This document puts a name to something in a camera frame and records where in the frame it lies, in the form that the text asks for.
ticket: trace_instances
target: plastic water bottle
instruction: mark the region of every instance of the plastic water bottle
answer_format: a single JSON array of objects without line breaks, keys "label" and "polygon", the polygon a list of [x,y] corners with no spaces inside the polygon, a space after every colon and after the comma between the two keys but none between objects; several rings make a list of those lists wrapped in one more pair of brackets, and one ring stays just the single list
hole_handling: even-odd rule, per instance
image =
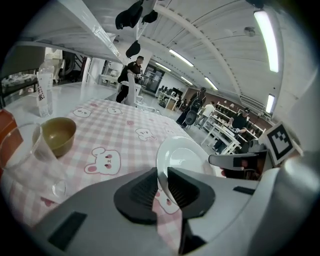
[{"label": "plastic water bottle", "polygon": [[52,61],[53,56],[46,54],[44,62],[39,67],[37,74],[38,89],[37,89],[37,103],[39,107],[39,113],[42,118],[52,115],[52,84],[54,78],[55,67]]}]

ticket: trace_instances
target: white chair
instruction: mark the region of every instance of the white chair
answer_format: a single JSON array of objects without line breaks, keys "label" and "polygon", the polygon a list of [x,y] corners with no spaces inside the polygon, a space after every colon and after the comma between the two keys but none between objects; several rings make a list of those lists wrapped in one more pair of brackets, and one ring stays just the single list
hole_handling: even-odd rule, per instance
[{"label": "white chair", "polygon": [[135,83],[135,77],[133,74],[128,73],[128,82],[129,82],[129,92],[124,100],[124,104],[131,106],[131,107],[137,107],[139,109],[145,110],[147,112],[158,112],[154,107],[147,106],[145,103],[142,102],[143,97],[136,95],[136,83]]}]

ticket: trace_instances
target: brown bowl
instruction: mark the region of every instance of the brown bowl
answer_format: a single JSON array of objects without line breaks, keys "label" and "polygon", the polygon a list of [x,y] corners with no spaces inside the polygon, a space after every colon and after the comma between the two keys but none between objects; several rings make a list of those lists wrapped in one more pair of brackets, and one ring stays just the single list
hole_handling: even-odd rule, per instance
[{"label": "brown bowl", "polygon": [[66,117],[57,117],[44,122],[43,137],[54,155],[65,155],[72,147],[77,129],[76,123]]}]

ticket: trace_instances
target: bottle label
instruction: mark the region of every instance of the bottle label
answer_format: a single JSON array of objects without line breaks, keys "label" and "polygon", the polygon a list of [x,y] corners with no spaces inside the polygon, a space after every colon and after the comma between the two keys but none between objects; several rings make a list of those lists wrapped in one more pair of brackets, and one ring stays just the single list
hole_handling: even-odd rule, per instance
[{"label": "bottle label", "polygon": [[53,86],[53,74],[39,74],[38,75],[39,86],[37,89],[37,101],[39,106],[45,106],[48,104],[47,91],[52,90]]}]

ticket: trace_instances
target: fluorescent light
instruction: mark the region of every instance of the fluorescent light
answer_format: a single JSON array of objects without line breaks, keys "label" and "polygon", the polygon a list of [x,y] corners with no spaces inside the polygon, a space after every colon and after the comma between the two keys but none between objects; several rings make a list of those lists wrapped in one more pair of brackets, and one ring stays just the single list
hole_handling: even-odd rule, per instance
[{"label": "fluorescent light", "polygon": [[174,50],[169,50],[170,53],[172,53],[173,55],[177,56],[179,59],[181,59],[182,61],[184,61],[185,63],[187,63],[190,67],[193,67],[194,65],[189,62],[188,60],[186,60],[184,57],[182,57],[179,53],[175,52]]},{"label": "fluorescent light", "polygon": [[213,89],[215,89],[215,90],[217,90],[218,91],[218,88],[214,85],[214,83],[213,82],[211,82],[210,80],[209,80],[209,78],[208,77],[205,77],[204,78],[212,87],[213,87]]},{"label": "fluorescent light", "polygon": [[260,30],[264,39],[266,51],[268,53],[268,58],[269,58],[270,70],[278,73],[279,63],[278,63],[277,43],[276,43],[274,30],[272,29],[268,14],[264,10],[259,10],[254,13],[254,17],[258,22],[258,25],[260,27]]},{"label": "fluorescent light", "polygon": [[191,82],[189,82],[187,79],[185,79],[183,76],[181,76],[181,78],[186,81],[188,84],[190,84],[191,86],[193,85]]},{"label": "fluorescent light", "polygon": [[167,71],[171,72],[171,69],[169,69],[169,68],[165,67],[164,65],[161,65],[161,64],[160,64],[160,63],[158,63],[158,62],[156,62],[155,64],[156,64],[156,65],[158,65],[159,67],[161,67],[161,68],[163,68],[163,69],[165,69],[165,70],[167,70]]},{"label": "fluorescent light", "polygon": [[275,96],[269,94],[268,103],[266,104],[265,112],[270,114],[274,101],[275,101]]}]

